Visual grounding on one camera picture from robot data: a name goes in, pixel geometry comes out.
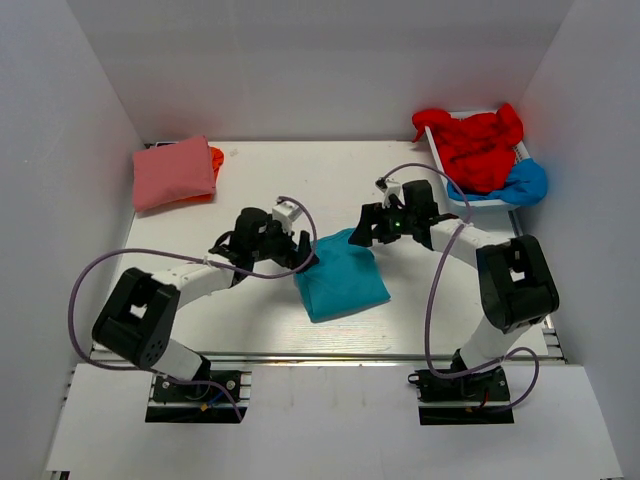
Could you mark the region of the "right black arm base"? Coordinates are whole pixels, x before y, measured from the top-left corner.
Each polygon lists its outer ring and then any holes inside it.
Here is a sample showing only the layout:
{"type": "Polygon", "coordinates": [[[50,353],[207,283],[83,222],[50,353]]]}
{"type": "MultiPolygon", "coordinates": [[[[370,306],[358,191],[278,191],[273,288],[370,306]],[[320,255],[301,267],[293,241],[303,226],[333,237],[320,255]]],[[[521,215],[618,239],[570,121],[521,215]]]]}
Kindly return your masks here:
{"type": "Polygon", "coordinates": [[[510,391],[504,369],[455,379],[416,370],[407,377],[417,389],[421,426],[507,425],[514,423],[510,391]]]}

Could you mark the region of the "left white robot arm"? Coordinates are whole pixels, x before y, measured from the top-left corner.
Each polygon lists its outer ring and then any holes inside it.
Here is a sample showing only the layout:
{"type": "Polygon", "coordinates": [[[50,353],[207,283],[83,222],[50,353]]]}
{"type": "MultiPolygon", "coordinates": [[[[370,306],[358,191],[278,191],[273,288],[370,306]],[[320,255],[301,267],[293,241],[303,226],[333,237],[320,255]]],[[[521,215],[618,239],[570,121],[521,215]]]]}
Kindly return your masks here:
{"type": "Polygon", "coordinates": [[[256,277],[257,263],[270,261],[286,274],[318,264],[316,232],[295,233],[306,210],[280,198],[271,211],[241,210],[233,230],[223,234],[202,258],[184,258],[172,269],[149,273],[127,269],[118,279],[92,329],[92,338],[141,370],[181,384],[202,385],[210,363],[171,337],[177,312],[215,292],[256,277]]]}

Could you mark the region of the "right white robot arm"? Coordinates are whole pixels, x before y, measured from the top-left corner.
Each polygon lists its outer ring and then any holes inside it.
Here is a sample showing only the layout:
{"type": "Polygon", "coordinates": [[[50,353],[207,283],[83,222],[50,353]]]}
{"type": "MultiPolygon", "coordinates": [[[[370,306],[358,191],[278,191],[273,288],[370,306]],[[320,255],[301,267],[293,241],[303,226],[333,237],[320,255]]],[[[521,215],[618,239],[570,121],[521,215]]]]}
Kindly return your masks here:
{"type": "Polygon", "coordinates": [[[443,258],[453,256],[466,263],[478,274],[483,316],[439,378],[457,379],[495,369],[526,331],[558,309],[559,293],[534,236],[502,240],[469,220],[441,213],[426,180],[399,184],[380,178],[376,186],[384,197],[362,206],[350,244],[369,248],[409,236],[443,258]]]}

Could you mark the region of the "teal t-shirt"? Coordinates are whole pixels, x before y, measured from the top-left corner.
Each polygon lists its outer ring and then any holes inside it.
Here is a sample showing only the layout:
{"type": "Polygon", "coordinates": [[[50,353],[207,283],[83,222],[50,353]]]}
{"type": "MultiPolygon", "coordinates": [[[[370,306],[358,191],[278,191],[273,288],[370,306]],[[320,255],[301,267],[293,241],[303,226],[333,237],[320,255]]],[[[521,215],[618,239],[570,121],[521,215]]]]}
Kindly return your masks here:
{"type": "Polygon", "coordinates": [[[352,315],[388,302],[391,295],[373,253],[352,245],[352,228],[318,240],[319,263],[295,276],[302,304],[313,323],[352,315]]]}

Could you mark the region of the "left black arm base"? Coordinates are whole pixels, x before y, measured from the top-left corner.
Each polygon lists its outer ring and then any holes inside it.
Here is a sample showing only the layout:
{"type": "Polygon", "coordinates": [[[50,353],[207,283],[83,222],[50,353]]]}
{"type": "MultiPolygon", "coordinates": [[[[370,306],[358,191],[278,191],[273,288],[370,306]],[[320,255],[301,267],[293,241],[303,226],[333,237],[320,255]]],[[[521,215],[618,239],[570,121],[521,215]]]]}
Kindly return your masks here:
{"type": "Polygon", "coordinates": [[[209,381],[216,386],[186,385],[155,375],[145,422],[149,424],[238,425],[249,408],[250,370],[213,367],[209,381]]]}

